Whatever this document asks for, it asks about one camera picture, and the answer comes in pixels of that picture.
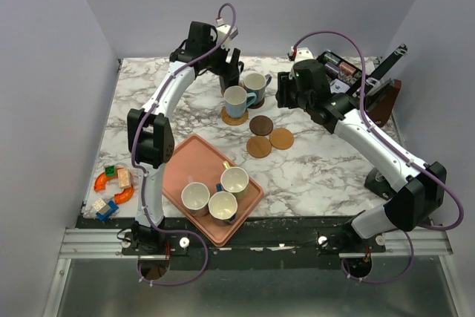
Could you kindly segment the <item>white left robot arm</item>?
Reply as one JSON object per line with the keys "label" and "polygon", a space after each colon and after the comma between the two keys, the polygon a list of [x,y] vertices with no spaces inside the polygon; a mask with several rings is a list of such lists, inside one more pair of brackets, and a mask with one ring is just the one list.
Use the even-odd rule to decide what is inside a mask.
{"label": "white left robot arm", "polygon": [[175,147],[172,114],[186,89],[207,71],[219,77],[222,91],[238,84],[243,64],[240,50],[231,49],[237,34],[237,27],[222,19],[215,26],[192,22],[188,38],[170,54],[166,77],[157,90],[140,109],[128,112],[128,148],[142,180],[135,224],[142,232],[139,245],[149,254],[158,253],[165,243],[160,224],[163,176]]}

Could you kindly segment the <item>cream cup blue handle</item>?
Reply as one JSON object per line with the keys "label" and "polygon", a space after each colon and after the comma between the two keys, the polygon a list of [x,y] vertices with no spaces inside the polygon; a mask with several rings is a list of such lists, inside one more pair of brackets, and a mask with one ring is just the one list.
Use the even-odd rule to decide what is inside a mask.
{"label": "cream cup blue handle", "polygon": [[225,90],[225,109],[226,113],[233,119],[241,118],[246,109],[253,105],[257,99],[255,93],[248,93],[245,88],[235,85]]}

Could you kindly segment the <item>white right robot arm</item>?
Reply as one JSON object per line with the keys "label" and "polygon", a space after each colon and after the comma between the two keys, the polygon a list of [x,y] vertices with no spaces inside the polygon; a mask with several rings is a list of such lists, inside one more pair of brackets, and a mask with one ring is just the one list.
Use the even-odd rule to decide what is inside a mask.
{"label": "white right robot arm", "polygon": [[442,205],[445,167],[438,162],[427,166],[412,154],[400,158],[396,152],[401,146],[363,119],[354,98],[331,92],[319,61],[305,59],[289,72],[278,73],[275,98],[278,107],[302,109],[313,122],[349,143],[385,180],[388,201],[345,223],[332,240],[336,246],[356,252],[374,235],[392,229],[409,232]]}

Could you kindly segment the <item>dark walnut wood coaster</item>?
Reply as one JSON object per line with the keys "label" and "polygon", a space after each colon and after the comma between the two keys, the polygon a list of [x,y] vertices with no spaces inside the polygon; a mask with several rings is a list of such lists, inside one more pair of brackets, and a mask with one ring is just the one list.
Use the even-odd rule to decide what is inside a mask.
{"label": "dark walnut wood coaster", "polygon": [[257,109],[257,108],[260,108],[263,106],[263,104],[265,103],[265,98],[263,98],[260,102],[258,103],[255,103],[253,105],[250,105],[249,108],[250,109]]}

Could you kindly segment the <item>light wood coaster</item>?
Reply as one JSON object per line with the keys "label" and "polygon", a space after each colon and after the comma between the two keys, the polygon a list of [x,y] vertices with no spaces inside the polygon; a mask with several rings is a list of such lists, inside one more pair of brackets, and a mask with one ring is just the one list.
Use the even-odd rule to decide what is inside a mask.
{"label": "light wood coaster", "polygon": [[255,136],[248,140],[246,150],[254,158],[264,158],[272,151],[272,144],[267,137]]}
{"label": "light wood coaster", "polygon": [[276,128],[269,135],[269,141],[274,148],[287,150],[294,143],[294,136],[286,128]]}

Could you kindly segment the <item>cream cup dark brown body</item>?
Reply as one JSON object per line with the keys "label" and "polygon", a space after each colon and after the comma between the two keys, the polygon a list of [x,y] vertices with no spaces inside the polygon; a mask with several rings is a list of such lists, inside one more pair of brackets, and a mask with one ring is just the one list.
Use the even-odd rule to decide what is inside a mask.
{"label": "cream cup dark brown body", "polygon": [[227,77],[220,76],[219,83],[220,83],[220,93],[223,96],[226,89],[232,84],[232,81],[228,79]]}

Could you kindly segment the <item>cream cup navy handle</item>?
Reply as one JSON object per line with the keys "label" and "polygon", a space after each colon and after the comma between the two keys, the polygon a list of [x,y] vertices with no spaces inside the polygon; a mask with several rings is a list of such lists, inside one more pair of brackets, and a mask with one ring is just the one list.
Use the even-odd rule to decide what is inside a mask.
{"label": "cream cup navy handle", "polygon": [[237,199],[233,194],[226,192],[220,183],[216,185],[216,189],[209,199],[209,214],[218,225],[233,224],[238,211]]}

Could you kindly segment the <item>cream cup olive body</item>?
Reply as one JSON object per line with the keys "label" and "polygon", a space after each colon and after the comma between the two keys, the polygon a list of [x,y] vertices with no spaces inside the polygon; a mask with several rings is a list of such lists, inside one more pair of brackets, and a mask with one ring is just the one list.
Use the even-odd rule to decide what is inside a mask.
{"label": "cream cup olive body", "polygon": [[228,161],[223,161],[223,167],[224,171],[220,176],[222,188],[237,200],[244,199],[248,191],[249,175],[241,167],[231,166]]}

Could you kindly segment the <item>cream cup with teal handle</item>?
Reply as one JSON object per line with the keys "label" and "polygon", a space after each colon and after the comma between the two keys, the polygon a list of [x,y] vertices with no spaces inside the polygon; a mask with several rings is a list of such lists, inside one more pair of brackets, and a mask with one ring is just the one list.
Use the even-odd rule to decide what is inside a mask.
{"label": "cream cup with teal handle", "polygon": [[264,101],[265,91],[267,86],[272,81],[270,74],[263,75],[260,73],[248,73],[243,78],[243,86],[248,93],[254,93],[256,95],[255,102],[252,107],[256,107]]}

